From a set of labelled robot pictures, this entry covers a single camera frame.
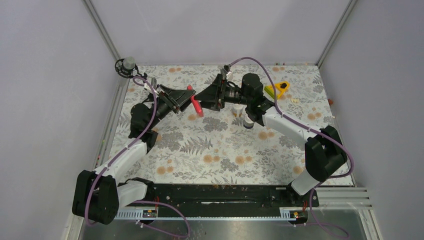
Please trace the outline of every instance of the floral tablecloth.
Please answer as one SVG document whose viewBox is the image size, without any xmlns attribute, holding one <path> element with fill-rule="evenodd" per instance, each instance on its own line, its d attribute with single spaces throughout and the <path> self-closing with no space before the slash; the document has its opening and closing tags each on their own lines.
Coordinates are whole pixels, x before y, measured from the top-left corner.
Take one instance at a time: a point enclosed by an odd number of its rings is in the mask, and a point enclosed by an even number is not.
<svg viewBox="0 0 424 240">
<path fill-rule="evenodd" d="M 141 65 L 139 68 L 140 72 L 155 77 L 158 84 L 174 89 L 186 89 L 190 84 L 197 92 L 220 73 L 217 65 Z M 334 124 L 316 66 L 266 68 L 275 83 L 290 83 L 288 91 L 278 100 L 282 110 L 320 128 Z M 236 65 L 231 70 L 238 85 L 246 73 L 258 74 L 264 86 L 269 85 L 257 65 Z M 147 94 L 142 87 L 129 83 L 109 158 L 128 140 L 130 110 Z M 198 117 L 193 106 L 179 114 L 171 112 L 154 128 L 159 133 L 156 145 L 125 177 L 140 177 L 155 183 L 285 185 L 305 169 L 303 146 L 259 124 L 252 129 L 244 128 L 243 117 L 234 117 L 231 109 L 230 103 L 221 112 L 204 109 L 204 117 Z M 347 170 L 344 165 L 337 174 Z M 349 176 L 330 179 L 326 184 L 352 185 L 353 182 Z"/>
</svg>

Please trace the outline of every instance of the yellow object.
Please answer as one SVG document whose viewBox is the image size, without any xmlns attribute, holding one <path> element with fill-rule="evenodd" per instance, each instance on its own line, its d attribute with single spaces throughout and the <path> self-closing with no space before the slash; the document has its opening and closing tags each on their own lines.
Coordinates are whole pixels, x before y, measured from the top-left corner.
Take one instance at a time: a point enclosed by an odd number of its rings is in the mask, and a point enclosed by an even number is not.
<svg viewBox="0 0 424 240">
<path fill-rule="evenodd" d="M 282 81 L 275 84 L 275 89 L 277 90 L 277 99 L 281 98 L 284 92 L 289 89 L 290 83 L 287 81 Z M 274 98 L 274 90 L 272 85 L 265 86 L 263 88 L 267 94 L 269 94 L 272 98 Z"/>
</svg>

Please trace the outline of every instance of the gray wall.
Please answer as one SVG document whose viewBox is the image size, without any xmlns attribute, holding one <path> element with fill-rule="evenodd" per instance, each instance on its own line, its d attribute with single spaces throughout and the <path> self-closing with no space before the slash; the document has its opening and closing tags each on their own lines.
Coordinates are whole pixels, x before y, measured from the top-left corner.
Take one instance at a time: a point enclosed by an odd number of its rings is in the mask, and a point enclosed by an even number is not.
<svg viewBox="0 0 424 240">
<path fill-rule="evenodd" d="M 81 0 L 0 3 L 0 239 L 58 240 L 117 82 Z"/>
<path fill-rule="evenodd" d="M 384 239 L 422 239 L 424 1 L 360 0 L 321 68 Z"/>
<path fill-rule="evenodd" d="M 138 63 L 315 63 L 349 0 L 92 0 Z"/>
</svg>

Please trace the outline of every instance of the robotic arm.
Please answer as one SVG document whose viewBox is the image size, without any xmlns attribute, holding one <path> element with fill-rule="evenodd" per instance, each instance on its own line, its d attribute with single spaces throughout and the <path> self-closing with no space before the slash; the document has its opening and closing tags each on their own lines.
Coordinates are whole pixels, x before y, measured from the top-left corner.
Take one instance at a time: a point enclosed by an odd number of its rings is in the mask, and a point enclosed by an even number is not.
<svg viewBox="0 0 424 240">
<path fill-rule="evenodd" d="M 118 60 L 115 69 L 120 76 L 125 78 L 141 76 L 134 59 L 131 58 Z M 119 208 L 136 200 L 153 201 L 155 197 L 159 196 L 162 201 L 168 204 L 178 205 L 186 217 L 191 215 L 198 217 L 199 214 L 208 217 L 216 217 L 216 214 L 218 214 L 218 217 L 222 217 L 222 214 L 226 214 L 225 211 L 222 211 L 222 208 L 229 208 L 228 213 L 234 212 L 238 217 L 248 217 L 246 214 L 275 217 L 280 214 L 279 207 L 302 206 L 308 199 L 310 190 L 318 183 L 327 180 L 347 161 L 346 154 L 329 140 L 282 117 L 276 111 L 274 102 L 264 96 L 264 86 L 258 75 L 245 74 L 242 78 L 241 87 L 231 82 L 232 77 L 230 67 L 224 66 L 213 83 L 197 94 L 195 99 L 201 101 L 200 104 L 203 108 L 214 111 L 220 111 L 225 107 L 225 103 L 246 105 L 247 115 L 244 126 L 247 129 L 252 128 L 254 123 L 258 123 L 261 126 L 272 128 L 305 146 L 306 171 L 303 171 L 288 186 L 261 185 L 248 186 L 245 189 L 243 187 L 232 187 L 231 190 L 225 187 L 216 188 L 212 185 L 154 184 L 141 178 L 128 179 L 122 183 L 127 170 L 149 153 L 155 145 L 158 134 L 152 128 L 171 111 L 175 113 L 184 111 L 191 103 L 190 97 L 195 94 L 194 90 L 176 90 L 163 85 L 156 87 L 156 80 L 153 79 L 152 85 L 155 87 L 154 91 L 157 95 L 157 106 L 152 124 L 140 140 L 128 147 L 126 151 L 123 150 L 124 153 L 118 153 L 120 156 L 111 166 L 109 166 L 111 161 L 109 160 L 94 171 L 84 170 L 78 175 L 72 204 L 73 214 L 84 216 L 93 180 L 105 167 L 107 170 L 102 173 L 97 186 L 95 186 L 88 209 L 88 218 L 103 224 L 109 224 Z M 139 136 L 148 125 L 153 115 L 153 108 L 147 107 L 144 103 L 152 101 L 153 95 L 149 94 L 145 101 L 134 105 L 131 109 L 130 134 L 128 136 L 130 139 Z M 309 125 L 300 120 L 297 120 L 297 122 L 306 126 Z M 339 143 L 341 142 L 333 127 L 327 126 L 321 129 L 321 132 Z M 227 205 L 216 208 L 217 205 L 202 204 L 203 202 L 227 203 Z M 319 205 L 318 200 L 313 201 L 312 205 L 317 207 Z"/>
</svg>

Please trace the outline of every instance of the tabletop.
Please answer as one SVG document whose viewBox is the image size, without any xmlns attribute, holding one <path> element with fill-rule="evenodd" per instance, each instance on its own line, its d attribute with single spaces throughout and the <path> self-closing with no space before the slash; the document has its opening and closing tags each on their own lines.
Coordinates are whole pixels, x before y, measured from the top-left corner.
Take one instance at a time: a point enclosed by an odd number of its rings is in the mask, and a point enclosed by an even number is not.
<svg viewBox="0 0 424 240">
<path fill-rule="evenodd" d="M 141 73 L 155 77 L 158 84 L 173 89 L 191 85 L 201 92 L 220 73 L 218 65 L 139 65 Z M 335 121 L 316 66 L 265 66 L 275 83 L 290 86 L 278 100 L 281 110 L 323 128 Z M 235 65 L 233 82 L 255 73 L 264 86 L 269 81 L 257 65 Z M 128 141 L 131 108 L 148 92 L 130 82 L 114 134 L 109 158 Z M 283 134 L 259 124 L 243 127 L 243 117 L 235 117 L 232 104 L 220 112 L 204 109 L 198 117 L 192 105 L 184 112 L 169 113 L 153 129 L 158 132 L 155 146 L 126 173 L 125 179 L 140 177 L 155 183 L 175 184 L 255 184 L 286 185 L 305 170 L 304 146 Z M 348 171 L 343 165 L 336 174 Z M 327 185 L 353 185 L 350 176 L 326 181 Z"/>
</svg>

